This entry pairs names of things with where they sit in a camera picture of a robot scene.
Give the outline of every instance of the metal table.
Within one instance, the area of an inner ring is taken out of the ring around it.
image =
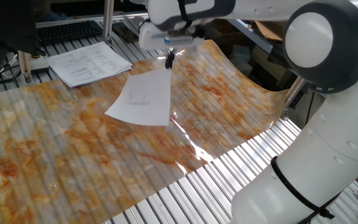
[[[122,21],[137,34],[137,24],[133,16],[114,17],[113,21]],[[103,18],[95,18],[103,26]],[[44,23],[39,26],[56,25]],[[49,56],[61,54],[102,41],[101,35],[76,39],[58,44],[43,46]],[[125,43],[113,34],[112,49],[130,62],[155,57],[161,50],[145,51],[139,43]],[[8,71],[0,79],[7,79],[13,71]],[[47,73],[33,74],[34,82],[42,83],[58,79],[52,70]],[[0,84],[0,91],[25,86],[20,78]],[[281,154],[299,135],[300,129],[290,120],[280,119],[266,132],[243,143],[227,154],[215,159],[188,176],[176,181],[151,197],[134,205],[130,209],[108,220],[111,223],[227,223],[231,219],[231,200],[234,194],[254,179],[273,156]],[[358,203],[352,193],[358,190],[357,182],[346,188],[330,206],[335,214],[333,220],[318,217],[312,223],[358,223]]]

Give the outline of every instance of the plastic sheet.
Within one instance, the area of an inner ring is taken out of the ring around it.
[[[129,75],[79,88],[60,80],[0,93],[0,223],[102,223],[279,118],[287,91],[236,70],[212,41],[177,53],[167,127],[104,115]]]

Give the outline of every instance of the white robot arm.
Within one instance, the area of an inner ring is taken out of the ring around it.
[[[323,205],[358,177],[358,0],[150,0],[149,16],[140,30],[145,48],[201,44],[192,33],[216,17],[289,19],[288,63],[329,95],[294,143],[234,196],[231,224],[329,218]]]

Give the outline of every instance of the keyboard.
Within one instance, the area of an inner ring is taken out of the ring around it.
[[[71,39],[101,34],[102,28],[95,21],[74,22],[37,29],[40,45],[53,44]]]

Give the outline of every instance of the stack of papers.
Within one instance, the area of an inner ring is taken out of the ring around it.
[[[117,75],[132,66],[104,42],[52,56],[49,65],[70,87]]]
[[[171,105],[171,70],[160,69],[128,77],[106,115],[132,124],[167,126]]]

